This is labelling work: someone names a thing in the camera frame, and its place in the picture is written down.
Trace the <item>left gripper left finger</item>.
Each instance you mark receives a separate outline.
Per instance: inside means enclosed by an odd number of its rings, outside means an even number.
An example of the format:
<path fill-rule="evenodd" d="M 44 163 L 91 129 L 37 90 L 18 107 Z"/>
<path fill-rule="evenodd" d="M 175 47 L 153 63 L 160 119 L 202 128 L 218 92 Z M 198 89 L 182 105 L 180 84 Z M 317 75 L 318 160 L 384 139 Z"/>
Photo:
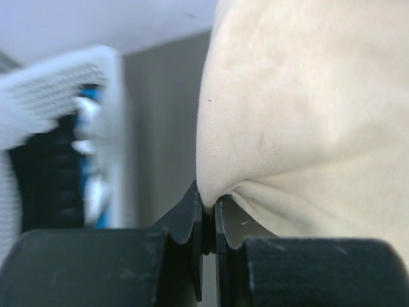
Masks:
<path fill-rule="evenodd" d="M 202 299 L 196 184 L 153 226 L 25 233 L 1 267 L 2 306 L 195 306 Z"/>

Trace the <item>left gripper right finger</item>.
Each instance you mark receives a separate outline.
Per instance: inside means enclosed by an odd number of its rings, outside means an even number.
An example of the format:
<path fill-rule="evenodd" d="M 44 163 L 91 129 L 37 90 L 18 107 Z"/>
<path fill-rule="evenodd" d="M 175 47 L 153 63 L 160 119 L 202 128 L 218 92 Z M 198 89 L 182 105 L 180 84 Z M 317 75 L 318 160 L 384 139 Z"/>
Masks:
<path fill-rule="evenodd" d="M 408 305 L 408 273 L 380 240 L 278 238 L 222 198 L 215 243 L 219 306 Z"/>

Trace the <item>beige t shirt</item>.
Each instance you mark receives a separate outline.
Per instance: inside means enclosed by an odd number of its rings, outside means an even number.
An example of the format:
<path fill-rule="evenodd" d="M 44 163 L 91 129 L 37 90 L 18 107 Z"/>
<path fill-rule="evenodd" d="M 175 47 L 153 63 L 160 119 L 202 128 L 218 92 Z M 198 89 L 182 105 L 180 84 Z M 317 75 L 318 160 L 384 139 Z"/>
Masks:
<path fill-rule="evenodd" d="M 280 237 L 363 237 L 408 261 L 408 2 L 218 1 L 196 176 Z"/>

